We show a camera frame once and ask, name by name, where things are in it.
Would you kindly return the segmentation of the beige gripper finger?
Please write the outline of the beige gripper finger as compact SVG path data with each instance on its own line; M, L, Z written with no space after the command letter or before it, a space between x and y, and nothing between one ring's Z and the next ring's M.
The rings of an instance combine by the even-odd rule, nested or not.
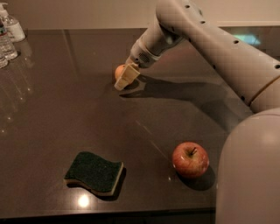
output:
M123 90L130 85L134 79L140 74L139 67L134 63L124 64L125 68L118 80L115 80L115 89Z

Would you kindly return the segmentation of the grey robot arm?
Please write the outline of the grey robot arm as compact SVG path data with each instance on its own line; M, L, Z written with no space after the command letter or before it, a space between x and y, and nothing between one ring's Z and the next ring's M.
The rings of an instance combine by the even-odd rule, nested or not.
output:
M193 0L158 0L152 24L115 70L115 88L126 88L183 39L252 112L220 152L215 224L280 224L278 60L208 23Z

